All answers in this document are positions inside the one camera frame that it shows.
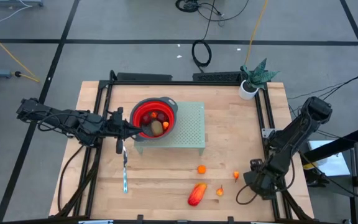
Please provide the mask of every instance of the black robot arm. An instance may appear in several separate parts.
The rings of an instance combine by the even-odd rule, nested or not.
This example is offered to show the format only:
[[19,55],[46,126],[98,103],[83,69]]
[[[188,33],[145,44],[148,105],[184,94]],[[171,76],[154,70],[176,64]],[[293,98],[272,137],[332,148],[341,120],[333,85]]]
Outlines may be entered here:
[[37,99],[23,99],[19,109],[16,111],[17,119],[24,122],[38,122],[41,131],[60,130],[67,136],[75,136],[80,144],[89,147],[95,147],[97,138],[115,137],[117,138],[117,153],[122,152],[122,141],[132,135],[141,133],[128,121],[122,120],[122,107],[117,111],[108,112],[111,114],[109,119],[103,119],[98,114],[90,111],[79,110],[58,110],[45,106]]
[[317,131],[320,124],[329,121],[331,113],[331,105],[328,103],[317,97],[308,98],[298,117],[284,130],[272,131],[264,139],[264,146],[269,150],[270,155],[263,163],[261,159],[251,161],[251,171],[244,173],[246,184],[264,200],[274,198],[276,193],[281,191],[283,196],[291,199],[292,205],[297,207],[296,202],[283,186],[282,180],[299,146]]

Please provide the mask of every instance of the green plant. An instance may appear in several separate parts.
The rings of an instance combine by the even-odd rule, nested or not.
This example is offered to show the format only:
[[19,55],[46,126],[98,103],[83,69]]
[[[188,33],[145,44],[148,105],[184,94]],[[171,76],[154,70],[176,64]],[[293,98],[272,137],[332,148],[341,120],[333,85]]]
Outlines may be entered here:
[[262,88],[265,89],[265,83],[270,81],[278,72],[269,72],[265,71],[266,60],[263,60],[254,71],[248,71],[246,65],[243,65],[242,68],[248,74],[248,79],[246,81],[248,87],[250,88]]

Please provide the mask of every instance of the white cable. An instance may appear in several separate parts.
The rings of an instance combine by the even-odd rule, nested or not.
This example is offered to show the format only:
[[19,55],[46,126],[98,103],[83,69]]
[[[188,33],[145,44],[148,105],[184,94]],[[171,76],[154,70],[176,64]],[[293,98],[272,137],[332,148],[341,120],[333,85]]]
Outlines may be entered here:
[[14,16],[16,13],[20,12],[21,10],[24,10],[24,9],[27,9],[27,8],[30,8],[32,6],[28,5],[28,4],[24,4],[24,2],[22,0],[19,0],[25,7],[17,10],[16,12],[13,12],[10,16],[6,17],[6,18],[3,18],[0,20],[0,22],[2,21],[5,21],[6,19],[9,19],[10,17]]

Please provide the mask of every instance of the black cable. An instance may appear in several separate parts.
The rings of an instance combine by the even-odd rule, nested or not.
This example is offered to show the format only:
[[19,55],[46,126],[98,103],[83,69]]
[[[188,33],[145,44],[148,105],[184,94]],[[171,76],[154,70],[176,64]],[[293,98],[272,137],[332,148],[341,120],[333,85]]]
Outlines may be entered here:
[[[244,12],[244,10],[246,9],[246,7],[247,7],[247,5],[248,5],[248,2],[249,2],[249,0],[247,0],[245,6],[241,9],[241,11],[240,11],[239,13],[237,13],[235,16],[232,16],[232,17],[227,18],[227,19],[219,19],[219,20],[217,20],[217,19],[211,19],[211,18],[208,19],[208,18],[205,17],[202,13],[200,13],[200,7],[197,8],[197,11],[198,11],[198,13],[199,13],[202,17],[204,17],[205,19],[207,19],[207,20],[209,20],[209,21],[212,21],[212,22],[228,21],[228,20],[231,20],[231,19],[236,18],[237,16],[240,16],[240,14],[241,14],[242,12]],[[221,14],[216,8],[215,8],[215,10],[217,11],[218,16],[222,16],[222,14]]]
[[288,104],[288,106],[290,107],[290,111],[293,113],[293,116],[296,117],[296,114],[294,112],[294,110],[292,109],[292,106]]
[[320,134],[320,135],[323,135],[323,136],[326,136],[326,137],[329,137],[329,138],[343,139],[343,140],[346,140],[346,141],[352,141],[352,142],[354,142],[354,143],[357,143],[357,142],[358,142],[358,141],[356,141],[356,140],[351,140],[351,139],[348,139],[348,138],[340,137],[340,136],[337,136],[337,135],[335,135],[335,134],[328,133],[328,132],[326,132],[326,131],[317,130],[316,133],[318,133],[318,134]]
[[[25,118],[27,118],[28,117],[28,115],[30,115],[30,114],[32,114],[32,113],[36,113],[36,114],[39,114],[40,112],[46,112],[46,111],[31,111],[31,112],[29,112],[29,113],[27,113],[27,114],[25,114],[24,116],[23,116],[23,118],[21,118],[21,120],[23,121],[23,122],[25,122],[25,123],[27,123],[27,124],[30,124],[31,122],[33,122],[33,121],[24,121],[24,119]],[[55,131],[56,133],[59,133],[59,134],[64,134],[63,132],[61,132],[61,131],[57,131],[57,130],[55,130],[56,129],[56,127],[55,128],[53,128],[53,127],[51,127],[51,126],[48,126],[48,125],[46,125],[46,124],[40,124],[40,126],[43,126],[43,127],[47,127],[48,129],[50,129],[50,131]]]
[[[38,130],[40,130],[40,131],[53,131],[53,130],[59,128],[60,120],[57,118],[57,116],[73,116],[73,117],[76,117],[76,118],[84,119],[84,117],[82,117],[80,115],[70,114],[70,113],[51,114],[51,115],[48,115],[48,116],[44,117],[42,120],[40,120],[38,122],[38,126],[37,126]],[[58,125],[55,126],[55,127],[49,127],[48,129],[42,129],[41,126],[46,126],[46,125],[44,125],[44,122],[49,118],[57,118]],[[85,119],[85,120],[87,122],[93,123],[93,124],[99,124],[99,123],[102,123],[104,121],[104,119],[102,119],[102,118],[100,119],[100,121],[90,121],[88,119]]]
[[347,190],[346,188],[344,188],[341,184],[337,183],[336,181],[332,180],[331,178],[329,178],[323,171],[321,171],[319,168],[317,168],[312,162],[310,162],[308,160],[308,158],[306,158],[306,156],[300,151],[299,154],[301,155],[301,157],[309,164],[311,164],[314,168],[316,168],[316,170],[318,170],[318,172],[321,173],[322,177],[327,178],[330,182],[334,183],[335,185],[337,185],[338,187],[340,187],[341,189],[343,189],[344,191],[346,191],[347,193],[358,197],[358,194],[355,194],[354,192],[351,192],[350,190]]
[[[180,7],[180,3],[184,1],[185,5]],[[200,5],[198,4],[197,0],[177,0],[175,2],[175,6],[177,9],[181,10],[182,12],[196,12]]]
[[249,203],[253,202],[256,198],[256,196],[258,196],[257,193],[255,193],[255,195],[251,198],[251,200],[249,200],[248,202],[239,202],[239,196],[240,196],[240,193],[242,192],[242,190],[244,190],[245,188],[247,188],[248,185],[245,185],[243,186],[239,192],[237,193],[237,196],[236,196],[236,202],[239,204],[239,205],[248,205]]
[[299,95],[299,96],[296,96],[296,97],[290,97],[290,98],[287,98],[287,99],[288,99],[288,100],[294,100],[294,99],[297,99],[297,98],[302,97],[302,96],[308,96],[308,95],[313,94],[313,93],[318,93],[318,92],[320,92],[320,91],[324,91],[324,90],[326,90],[326,89],[328,89],[328,88],[332,88],[332,87],[336,87],[336,86],[338,86],[338,85],[342,85],[343,83],[344,83],[344,82],[338,83],[338,84],[335,84],[335,85],[332,85],[332,86],[329,86],[329,87],[326,87],[326,88],[323,88],[323,89],[321,89],[321,90],[312,91],[312,92],[310,92],[310,93],[305,93],[305,94],[302,94],[302,95]]
[[81,146],[69,159],[68,161],[66,162],[65,166],[63,167],[63,170],[62,170],[62,173],[60,174],[60,180],[59,180],[59,187],[58,187],[58,191],[57,191],[57,209],[59,210],[59,212],[62,211],[62,208],[60,206],[60,195],[62,194],[62,185],[63,185],[63,176],[65,174],[65,171],[69,165],[69,163],[71,162],[71,160],[74,159],[74,157],[76,155],[78,155],[78,153],[80,153],[81,149],[83,148],[84,146]]
[[342,86],[344,86],[344,85],[346,85],[346,84],[348,84],[348,83],[350,83],[351,81],[356,80],[356,79],[358,79],[358,77],[352,78],[351,80],[349,80],[349,81],[343,83],[342,85],[340,85],[340,86],[338,86],[338,87],[335,87],[334,89],[332,89],[331,91],[328,92],[328,93],[330,93],[330,94],[328,94],[328,96],[324,97],[323,100],[325,100],[326,98],[328,98],[329,96],[331,96],[333,93],[335,93],[335,91],[337,91],[338,89],[340,89]]
[[[212,7],[214,7],[215,5],[215,0],[213,1],[212,3]],[[209,15],[209,18],[212,17],[212,13],[213,13],[213,10],[211,10],[211,14]],[[193,56],[193,61],[194,63],[197,65],[198,69],[200,70],[201,73],[204,73],[204,71],[201,69],[201,67],[205,68],[209,65],[209,63],[211,63],[211,59],[212,59],[212,51],[211,51],[211,48],[209,47],[209,45],[204,41],[205,40],[205,37],[208,33],[208,30],[209,30],[209,24],[211,23],[211,21],[209,20],[208,21],[208,25],[206,27],[206,32],[205,32],[205,35],[204,37],[201,39],[201,40],[196,40],[194,41],[192,47],[191,47],[191,56]],[[201,43],[205,46],[206,50],[208,51],[208,61],[203,63],[203,62],[200,62],[199,60],[197,60],[196,58],[196,55],[194,53],[194,48],[196,47],[196,44],[198,43]]]
[[[202,7],[202,5],[204,5],[204,4],[209,5],[209,6],[212,6],[210,3],[201,3],[201,4],[200,4],[200,7]],[[225,24],[226,21],[225,21],[224,18],[223,18],[223,14],[222,14],[221,12],[219,12],[218,9],[216,9],[216,7],[212,7],[211,9],[208,8],[208,7],[204,7],[204,8],[205,8],[205,9],[208,9],[208,10],[211,10],[215,15],[217,15],[217,16],[219,17],[218,26],[220,26],[220,27],[223,27],[223,26],[224,26],[224,24]]]
[[288,190],[294,183],[295,181],[295,165],[293,163],[292,157],[291,157],[291,166],[292,166],[292,179],[290,184],[288,184],[288,186],[286,186],[284,189],[278,189],[276,190],[276,192],[283,192],[284,190]]

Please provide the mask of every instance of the small orange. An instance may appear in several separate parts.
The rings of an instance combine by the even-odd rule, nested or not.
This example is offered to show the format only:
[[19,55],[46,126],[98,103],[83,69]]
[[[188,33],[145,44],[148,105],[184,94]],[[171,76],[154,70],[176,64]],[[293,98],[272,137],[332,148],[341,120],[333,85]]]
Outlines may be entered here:
[[221,187],[216,190],[216,195],[217,196],[222,196],[223,195],[223,185],[221,185]]
[[169,123],[168,123],[168,122],[165,121],[165,122],[162,123],[162,128],[163,128],[164,130],[167,130],[168,127],[169,127]]
[[198,167],[197,167],[197,172],[198,172],[199,174],[205,174],[205,172],[206,172],[206,166],[204,166],[204,165],[198,166]]

